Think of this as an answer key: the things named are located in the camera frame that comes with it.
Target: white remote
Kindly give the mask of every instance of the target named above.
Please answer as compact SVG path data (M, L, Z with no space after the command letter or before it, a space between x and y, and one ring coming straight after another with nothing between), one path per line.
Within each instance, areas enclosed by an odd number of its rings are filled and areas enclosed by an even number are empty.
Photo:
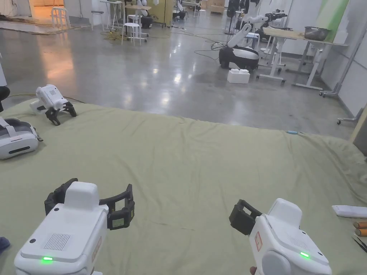
M367 218L367 207L349 206L349 205L333 205L337 216L346 218Z

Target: wrinkled fabric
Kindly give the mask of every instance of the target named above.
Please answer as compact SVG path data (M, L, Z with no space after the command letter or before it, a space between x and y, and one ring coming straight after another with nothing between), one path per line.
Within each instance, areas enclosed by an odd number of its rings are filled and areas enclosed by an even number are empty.
M301 228L333 274L366 273L354 219L331 208L367 206L367 164L352 143L89 104L75 104L76 118L59 114L54 126L30 102L1 114L31 123L44 139L37 151L0 161L0 232L12 243L1 275L15 274L44 200L73 177L95 183L100 198L133 186L135 217L108 232L96 262L104 275L249 274L248 237L228 217L238 199L266 213L276 198L302 209Z

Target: green led light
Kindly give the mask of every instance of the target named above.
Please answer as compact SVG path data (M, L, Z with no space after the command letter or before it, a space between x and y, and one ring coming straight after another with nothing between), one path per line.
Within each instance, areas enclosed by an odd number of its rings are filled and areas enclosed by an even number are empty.
M301 255L304 256L304 257L306 257L306 258L309 258L310 257L309 254L306 254L306 253L303 253L303 252L301 252Z

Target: doorway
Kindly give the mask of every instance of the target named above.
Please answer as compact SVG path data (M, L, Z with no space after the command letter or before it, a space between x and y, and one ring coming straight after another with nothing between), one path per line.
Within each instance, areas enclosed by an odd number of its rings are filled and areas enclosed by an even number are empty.
M50 24L52 7L64 7L63 0L30 0L32 17L41 21L40 23Z

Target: metal bowl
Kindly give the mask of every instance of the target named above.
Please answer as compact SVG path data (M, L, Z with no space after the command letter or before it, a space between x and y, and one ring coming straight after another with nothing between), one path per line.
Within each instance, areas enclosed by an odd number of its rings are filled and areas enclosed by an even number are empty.
M317 28L317 27L305 27L305 38L310 40L324 41L330 30Z

